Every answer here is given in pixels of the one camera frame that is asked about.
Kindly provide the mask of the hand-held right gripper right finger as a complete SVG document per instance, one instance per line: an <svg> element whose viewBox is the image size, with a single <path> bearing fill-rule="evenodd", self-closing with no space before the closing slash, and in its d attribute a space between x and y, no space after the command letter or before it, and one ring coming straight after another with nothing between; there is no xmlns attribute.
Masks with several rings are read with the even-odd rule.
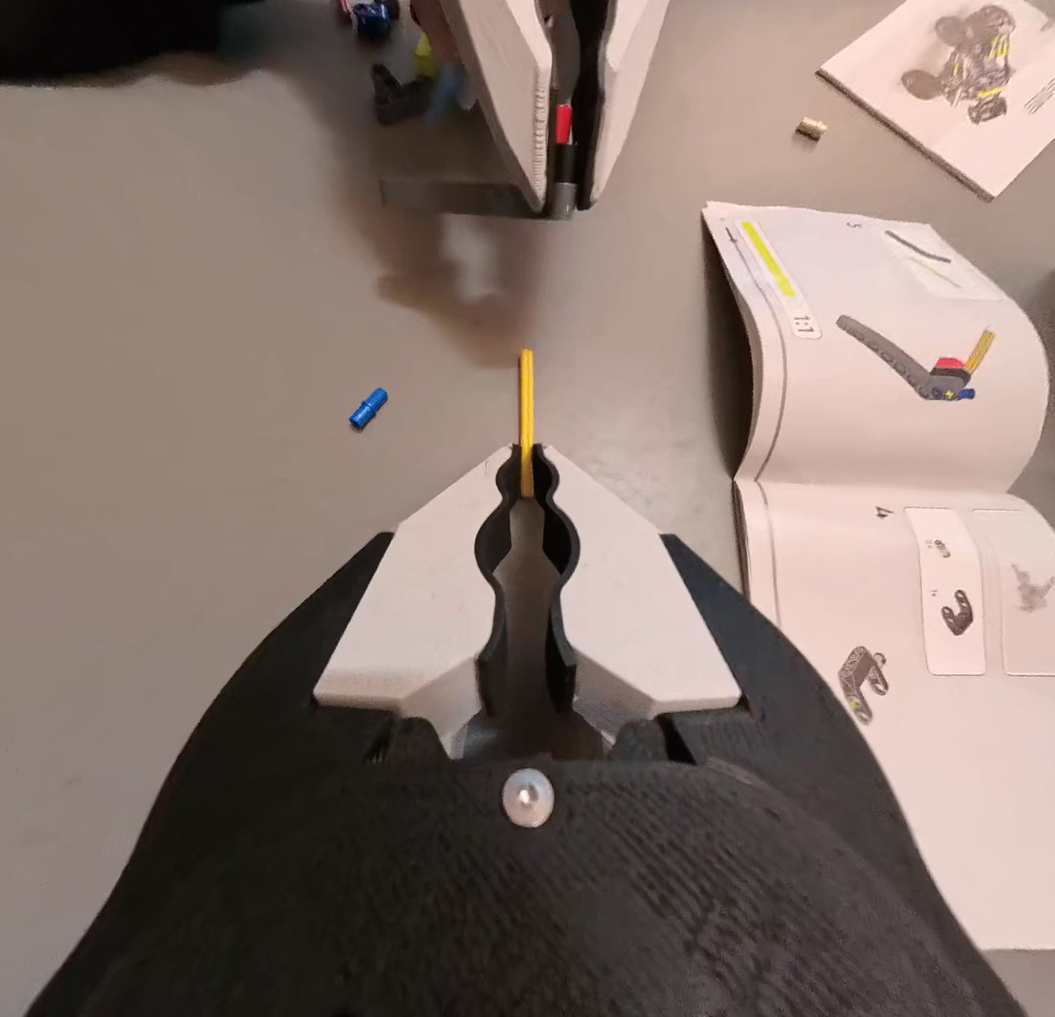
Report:
<svg viewBox="0 0 1055 1017"><path fill-rule="evenodd" d="M661 534L552 446L533 450L542 551L554 568L546 693L606 749L624 727L726 710L743 692Z"/></svg>

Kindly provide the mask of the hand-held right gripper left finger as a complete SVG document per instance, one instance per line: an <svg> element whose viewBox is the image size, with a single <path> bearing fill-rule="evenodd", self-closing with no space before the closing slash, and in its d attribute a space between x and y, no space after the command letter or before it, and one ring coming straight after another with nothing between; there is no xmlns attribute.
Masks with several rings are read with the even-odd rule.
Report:
<svg viewBox="0 0 1055 1017"><path fill-rule="evenodd" d="M521 450L503 446L396 527L313 689L318 704L425 719L460 759L506 686Z"/></svg>

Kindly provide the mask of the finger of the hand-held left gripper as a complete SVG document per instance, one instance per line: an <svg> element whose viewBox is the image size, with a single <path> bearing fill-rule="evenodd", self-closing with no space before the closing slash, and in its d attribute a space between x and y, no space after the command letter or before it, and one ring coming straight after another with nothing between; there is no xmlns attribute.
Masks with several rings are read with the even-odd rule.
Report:
<svg viewBox="0 0 1055 1017"><path fill-rule="evenodd" d="M599 199L624 150L671 0L571 0L580 62L572 92L576 207Z"/></svg>
<svg viewBox="0 0 1055 1017"><path fill-rule="evenodd" d="M438 1L513 180L542 211L553 49L539 0Z"/></svg>

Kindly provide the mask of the grey lego beam assembly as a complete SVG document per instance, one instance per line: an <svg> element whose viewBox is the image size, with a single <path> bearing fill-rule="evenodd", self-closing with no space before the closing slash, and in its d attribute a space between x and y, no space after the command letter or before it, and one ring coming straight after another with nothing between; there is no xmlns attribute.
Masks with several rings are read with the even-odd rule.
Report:
<svg viewBox="0 0 1055 1017"><path fill-rule="evenodd" d="M382 178L381 202L384 206L436 214L569 220L578 207L573 107L556 105L552 121L546 149L546 195L540 209L531 206L513 184L409 177Z"/></svg>

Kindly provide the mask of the yellow lego axle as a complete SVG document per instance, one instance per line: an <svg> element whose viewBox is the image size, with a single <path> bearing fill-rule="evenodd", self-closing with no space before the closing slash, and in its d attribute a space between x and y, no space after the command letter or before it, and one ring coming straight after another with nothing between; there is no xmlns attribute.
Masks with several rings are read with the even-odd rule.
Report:
<svg viewBox="0 0 1055 1017"><path fill-rule="evenodd" d="M534 352L523 349L519 354L519 447L520 495L524 500L534 499L534 446L535 446L535 377Z"/></svg>

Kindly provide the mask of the person's left forearm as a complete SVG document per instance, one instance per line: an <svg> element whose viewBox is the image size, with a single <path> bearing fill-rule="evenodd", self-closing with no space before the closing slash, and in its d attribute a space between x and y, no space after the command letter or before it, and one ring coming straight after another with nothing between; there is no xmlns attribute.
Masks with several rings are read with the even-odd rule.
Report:
<svg viewBox="0 0 1055 1017"><path fill-rule="evenodd" d="M211 53L231 9L264 0L1 0L4 84L61 81L170 53Z"/></svg>

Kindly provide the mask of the light blue lego piece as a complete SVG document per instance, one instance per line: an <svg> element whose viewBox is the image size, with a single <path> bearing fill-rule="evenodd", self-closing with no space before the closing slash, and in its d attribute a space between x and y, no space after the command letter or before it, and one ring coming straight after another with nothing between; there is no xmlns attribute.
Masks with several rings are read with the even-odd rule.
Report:
<svg viewBox="0 0 1055 1017"><path fill-rule="evenodd" d="M477 101L468 71L460 62L445 63L439 69L429 95L425 119L438 123L449 112L468 112Z"/></svg>

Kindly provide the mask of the black lego connector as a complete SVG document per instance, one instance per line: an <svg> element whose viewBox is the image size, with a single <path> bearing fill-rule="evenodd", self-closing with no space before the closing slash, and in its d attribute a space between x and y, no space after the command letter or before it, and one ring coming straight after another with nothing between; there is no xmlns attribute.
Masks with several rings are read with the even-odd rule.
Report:
<svg viewBox="0 0 1055 1017"><path fill-rule="evenodd" d="M431 78L418 77L403 82L382 63L371 65L370 78L373 83L377 123L402 124L422 118L429 111L436 84Z"/></svg>

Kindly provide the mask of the small white lego leaflet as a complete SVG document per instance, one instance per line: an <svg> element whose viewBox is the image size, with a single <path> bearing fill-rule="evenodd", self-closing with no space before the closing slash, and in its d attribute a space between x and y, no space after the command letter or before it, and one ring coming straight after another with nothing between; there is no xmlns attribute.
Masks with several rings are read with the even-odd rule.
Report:
<svg viewBox="0 0 1055 1017"><path fill-rule="evenodd" d="M819 75L989 200L1053 146L1053 18L1027 0L906 0Z"/></svg>

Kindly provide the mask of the open lego instruction booklet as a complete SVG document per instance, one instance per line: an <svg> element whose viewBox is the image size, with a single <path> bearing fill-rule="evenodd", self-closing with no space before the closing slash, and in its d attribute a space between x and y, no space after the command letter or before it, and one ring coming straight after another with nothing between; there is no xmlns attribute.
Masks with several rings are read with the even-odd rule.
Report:
<svg viewBox="0 0 1055 1017"><path fill-rule="evenodd" d="M982 949L1053 949L1048 364L931 226L709 202L749 339L745 588L835 691Z"/></svg>

